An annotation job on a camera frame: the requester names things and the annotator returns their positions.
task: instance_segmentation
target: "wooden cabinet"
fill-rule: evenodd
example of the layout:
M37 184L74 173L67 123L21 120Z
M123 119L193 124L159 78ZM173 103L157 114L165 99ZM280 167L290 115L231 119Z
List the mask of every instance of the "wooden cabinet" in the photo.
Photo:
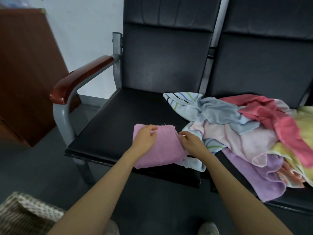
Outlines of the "wooden cabinet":
M0 9L0 33L0 139L34 146L55 127L49 94L68 70L45 9Z

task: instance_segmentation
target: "forearm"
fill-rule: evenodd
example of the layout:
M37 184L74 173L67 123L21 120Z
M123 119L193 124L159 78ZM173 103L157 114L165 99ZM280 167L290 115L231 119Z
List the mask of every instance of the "forearm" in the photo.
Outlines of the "forearm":
M222 165L216 156L207 151L201 158L240 234L292 234Z
M127 151L54 225L48 235L101 235L135 164Z

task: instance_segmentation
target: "purple towel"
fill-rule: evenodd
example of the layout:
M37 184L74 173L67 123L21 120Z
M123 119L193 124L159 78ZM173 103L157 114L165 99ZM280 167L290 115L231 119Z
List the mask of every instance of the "purple towel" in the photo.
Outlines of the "purple towel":
M145 126L134 126L133 141L138 131ZM135 164L136 169L163 166L180 162L187 157L185 150L178 140L178 133L172 125L158 126L156 142L153 147Z
M257 167L233 154L228 148L222 149L222 152L252 185L262 202L270 201L283 195L286 190L286 184L276 174L276 171L284 163L282 157L267 154L267 166Z

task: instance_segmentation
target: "black backrest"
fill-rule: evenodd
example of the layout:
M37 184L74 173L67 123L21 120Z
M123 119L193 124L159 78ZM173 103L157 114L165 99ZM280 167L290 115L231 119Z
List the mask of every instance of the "black backrest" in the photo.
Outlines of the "black backrest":
M197 92L221 0L124 0L122 87Z
M313 0L230 0L206 96L296 108L313 79Z

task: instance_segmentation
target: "plastic bag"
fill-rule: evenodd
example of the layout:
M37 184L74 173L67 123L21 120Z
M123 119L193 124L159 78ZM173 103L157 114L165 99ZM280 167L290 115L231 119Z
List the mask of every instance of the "plastic bag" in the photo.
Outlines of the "plastic bag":
M0 3L7 8L27 8L26 0L0 0Z

